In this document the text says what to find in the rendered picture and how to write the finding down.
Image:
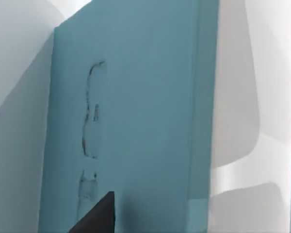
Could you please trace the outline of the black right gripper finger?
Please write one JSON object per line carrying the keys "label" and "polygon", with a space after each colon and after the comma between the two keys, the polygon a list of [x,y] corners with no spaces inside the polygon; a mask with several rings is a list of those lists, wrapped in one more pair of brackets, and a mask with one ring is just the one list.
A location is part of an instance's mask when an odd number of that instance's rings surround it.
{"label": "black right gripper finger", "polygon": [[115,198],[109,191],[81,220],[70,233],[115,233]]}

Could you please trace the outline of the teal blue book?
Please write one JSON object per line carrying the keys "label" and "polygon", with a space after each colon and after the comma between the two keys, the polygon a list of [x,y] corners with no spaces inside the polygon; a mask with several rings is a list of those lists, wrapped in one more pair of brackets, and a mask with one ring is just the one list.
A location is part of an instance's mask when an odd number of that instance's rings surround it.
{"label": "teal blue book", "polygon": [[206,233],[219,0],[91,0],[54,31],[39,233]]}

